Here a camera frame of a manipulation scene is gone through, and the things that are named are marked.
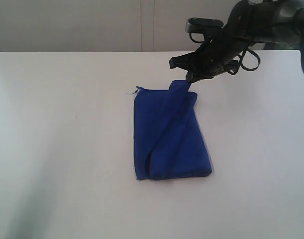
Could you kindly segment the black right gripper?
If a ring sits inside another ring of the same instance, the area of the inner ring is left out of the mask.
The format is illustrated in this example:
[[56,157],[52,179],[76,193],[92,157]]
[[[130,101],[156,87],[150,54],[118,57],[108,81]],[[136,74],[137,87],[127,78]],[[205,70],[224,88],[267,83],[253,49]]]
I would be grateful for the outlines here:
[[223,73],[235,75],[240,68],[245,71],[255,71],[247,68],[243,59],[247,52],[254,57],[256,53],[249,49],[253,40],[246,37],[248,18],[231,16],[222,28],[214,28],[203,32],[204,41],[195,52],[172,57],[169,60],[170,69],[189,70],[186,81],[190,84],[203,80],[203,77],[215,77]]

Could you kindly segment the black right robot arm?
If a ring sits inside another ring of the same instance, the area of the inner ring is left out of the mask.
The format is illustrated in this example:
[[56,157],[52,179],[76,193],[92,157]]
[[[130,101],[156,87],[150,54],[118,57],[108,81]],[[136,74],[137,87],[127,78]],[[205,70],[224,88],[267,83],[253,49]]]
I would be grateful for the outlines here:
[[223,73],[236,75],[239,69],[249,71],[243,59],[250,53],[260,60],[250,49],[258,43],[298,44],[304,74],[304,0],[241,0],[227,23],[192,17],[187,19],[185,31],[190,37],[200,34],[203,40],[197,42],[196,51],[172,57],[169,66],[185,70],[189,83]]

